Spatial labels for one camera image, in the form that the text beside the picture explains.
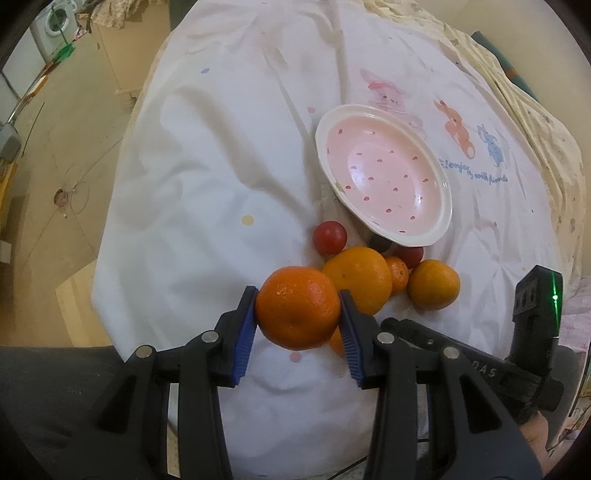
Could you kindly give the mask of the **round yellow-orange citrus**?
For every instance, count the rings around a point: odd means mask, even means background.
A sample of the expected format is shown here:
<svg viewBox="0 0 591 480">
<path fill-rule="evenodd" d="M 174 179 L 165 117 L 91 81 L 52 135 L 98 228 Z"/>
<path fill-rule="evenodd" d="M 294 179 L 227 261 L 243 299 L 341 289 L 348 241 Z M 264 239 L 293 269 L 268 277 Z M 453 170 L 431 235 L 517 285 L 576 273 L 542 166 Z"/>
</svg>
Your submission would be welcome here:
<svg viewBox="0 0 591 480">
<path fill-rule="evenodd" d="M 419 310 L 435 311 L 447 308 L 461 291 L 459 274 L 440 260 L 422 261 L 413 269 L 407 285 L 412 304 Z"/>
</svg>

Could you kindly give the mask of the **large orange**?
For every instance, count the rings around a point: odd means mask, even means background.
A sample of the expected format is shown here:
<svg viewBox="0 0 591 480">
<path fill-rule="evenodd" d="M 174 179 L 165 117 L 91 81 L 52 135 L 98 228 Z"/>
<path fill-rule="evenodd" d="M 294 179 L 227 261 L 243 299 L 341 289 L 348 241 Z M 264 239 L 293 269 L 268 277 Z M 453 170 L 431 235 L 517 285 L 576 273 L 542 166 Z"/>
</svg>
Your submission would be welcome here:
<svg viewBox="0 0 591 480">
<path fill-rule="evenodd" d="M 389 265 L 377 251 L 356 246 L 335 255 L 322 267 L 338 291 L 348 290 L 356 309 L 376 315 L 391 297 L 393 278 Z"/>
</svg>

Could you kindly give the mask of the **glossy mandarin orange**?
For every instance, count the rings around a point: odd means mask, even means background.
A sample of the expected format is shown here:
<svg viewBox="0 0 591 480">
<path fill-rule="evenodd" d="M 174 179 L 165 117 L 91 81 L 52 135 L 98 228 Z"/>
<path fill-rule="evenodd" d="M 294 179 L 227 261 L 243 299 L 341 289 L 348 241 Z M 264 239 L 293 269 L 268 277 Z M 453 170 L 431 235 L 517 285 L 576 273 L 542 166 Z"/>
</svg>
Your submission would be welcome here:
<svg viewBox="0 0 591 480">
<path fill-rule="evenodd" d="M 273 272 L 256 296 L 256 319 L 269 339 L 288 350 L 320 347 L 338 326 L 341 300 L 334 283 L 315 268 Z"/>
</svg>

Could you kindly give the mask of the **small orange kumquat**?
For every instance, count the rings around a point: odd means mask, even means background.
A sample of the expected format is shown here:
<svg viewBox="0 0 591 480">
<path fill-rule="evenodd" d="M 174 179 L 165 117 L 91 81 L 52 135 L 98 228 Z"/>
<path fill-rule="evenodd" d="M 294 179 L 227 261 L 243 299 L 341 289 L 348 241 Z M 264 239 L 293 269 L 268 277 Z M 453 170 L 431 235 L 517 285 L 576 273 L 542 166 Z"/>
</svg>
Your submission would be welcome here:
<svg viewBox="0 0 591 480">
<path fill-rule="evenodd" d="M 406 263 L 396 256 L 389 256 L 385 258 L 392 276 L 392 296 L 401 294 L 407 287 L 409 282 L 409 270 Z"/>
</svg>

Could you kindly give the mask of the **red cherry tomato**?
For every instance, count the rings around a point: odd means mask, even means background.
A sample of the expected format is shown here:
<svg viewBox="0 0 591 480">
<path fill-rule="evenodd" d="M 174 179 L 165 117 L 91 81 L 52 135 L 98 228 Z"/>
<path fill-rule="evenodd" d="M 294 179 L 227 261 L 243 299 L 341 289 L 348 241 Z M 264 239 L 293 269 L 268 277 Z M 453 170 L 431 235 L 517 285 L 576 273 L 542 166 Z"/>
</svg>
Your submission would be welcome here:
<svg viewBox="0 0 591 480">
<path fill-rule="evenodd" d="M 393 255 L 401 259 L 407 266 L 408 270 L 417 267 L 424 258 L 423 247 L 402 247 L 394 249 Z"/>
<path fill-rule="evenodd" d="M 312 233 L 315 250 L 325 256 L 338 254 L 346 247 L 347 241 L 348 233 L 345 227 L 336 221 L 322 222 Z"/>
</svg>

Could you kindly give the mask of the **cream patterned quilt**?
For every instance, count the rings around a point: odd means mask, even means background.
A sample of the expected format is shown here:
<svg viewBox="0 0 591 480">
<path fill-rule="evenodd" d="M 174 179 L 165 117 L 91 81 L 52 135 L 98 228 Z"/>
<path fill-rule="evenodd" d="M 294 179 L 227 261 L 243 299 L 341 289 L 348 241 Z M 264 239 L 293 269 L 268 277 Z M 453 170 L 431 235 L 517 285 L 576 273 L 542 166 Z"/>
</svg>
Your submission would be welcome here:
<svg viewBox="0 0 591 480">
<path fill-rule="evenodd" d="M 366 1 L 363 7 L 394 23 L 417 27 L 441 40 L 468 62 L 532 147 L 549 195 L 565 296 L 580 286 L 586 215 L 586 181 L 581 150 L 565 125 L 507 77 L 497 58 L 469 34 L 441 21 L 415 1 Z"/>
</svg>

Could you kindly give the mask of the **pink dotted ceramic plate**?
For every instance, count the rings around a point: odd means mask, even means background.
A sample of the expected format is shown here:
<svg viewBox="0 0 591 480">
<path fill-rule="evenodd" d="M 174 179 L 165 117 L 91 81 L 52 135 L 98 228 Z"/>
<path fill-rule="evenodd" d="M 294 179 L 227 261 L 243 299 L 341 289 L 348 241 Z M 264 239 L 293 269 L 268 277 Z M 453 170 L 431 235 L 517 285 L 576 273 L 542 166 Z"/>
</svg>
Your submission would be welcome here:
<svg viewBox="0 0 591 480">
<path fill-rule="evenodd" d="M 374 107 L 342 105 L 318 122 L 315 147 L 335 195 L 370 232 L 404 247 L 426 247 L 448 231 L 447 174 L 402 120 Z"/>
</svg>

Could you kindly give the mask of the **white cartoon print bedsheet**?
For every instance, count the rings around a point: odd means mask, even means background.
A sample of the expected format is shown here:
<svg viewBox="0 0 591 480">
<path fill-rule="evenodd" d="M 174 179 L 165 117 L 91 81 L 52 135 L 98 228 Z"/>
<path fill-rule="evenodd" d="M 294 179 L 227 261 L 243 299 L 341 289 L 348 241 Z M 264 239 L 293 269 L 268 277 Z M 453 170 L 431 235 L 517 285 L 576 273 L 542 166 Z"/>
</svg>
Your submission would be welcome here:
<svg viewBox="0 0 591 480">
<path fill-rule="evenodd" d="M 445 169 L 450 229 L 429 255 L 453 267 L 450 307 L 382 310 L 499 357 L 514 289 L 561 272 L 536 156 L 478 72 L 366 1 L 200 1 L 158 53 L 122 143 L 92 300 L 115 348 L 181 346 L 283 266 L 319 266 L 318 223 L 362 245 L 322 175 L 315 127 L 346 103 L 411 121 Z"/>
</svg>

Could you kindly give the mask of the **wooden cabinet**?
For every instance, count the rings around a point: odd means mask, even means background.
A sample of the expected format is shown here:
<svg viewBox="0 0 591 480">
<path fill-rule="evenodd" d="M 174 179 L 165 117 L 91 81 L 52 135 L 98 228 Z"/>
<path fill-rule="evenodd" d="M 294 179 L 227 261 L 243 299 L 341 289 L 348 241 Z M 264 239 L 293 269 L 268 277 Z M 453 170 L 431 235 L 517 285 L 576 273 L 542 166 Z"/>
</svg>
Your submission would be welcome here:
<svg viewBox="0 0 591 480">
<path fill-rule="evenodd" d="M 170 32 L 168 5 L 141 7 L 122 29 L 94 22 L 91 28 L 115 78 L 115 94 L 137 97 L 157 52 Z"/>
</svg>

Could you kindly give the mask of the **white washing machine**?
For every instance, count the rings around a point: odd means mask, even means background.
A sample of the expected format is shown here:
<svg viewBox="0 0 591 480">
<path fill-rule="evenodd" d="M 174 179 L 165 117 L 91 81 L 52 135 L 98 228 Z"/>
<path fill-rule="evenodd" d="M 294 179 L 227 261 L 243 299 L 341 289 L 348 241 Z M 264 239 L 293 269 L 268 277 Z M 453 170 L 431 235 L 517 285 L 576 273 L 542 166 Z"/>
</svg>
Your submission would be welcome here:
<svg viewBox="0 0 591 480">
<path fill-rule="evenodd" d="M 74 0 L 51 1 L 36 16 L 30 30 L 46 63 L 74 40 L 78 30 L 78 3 Z"/>
</svg>

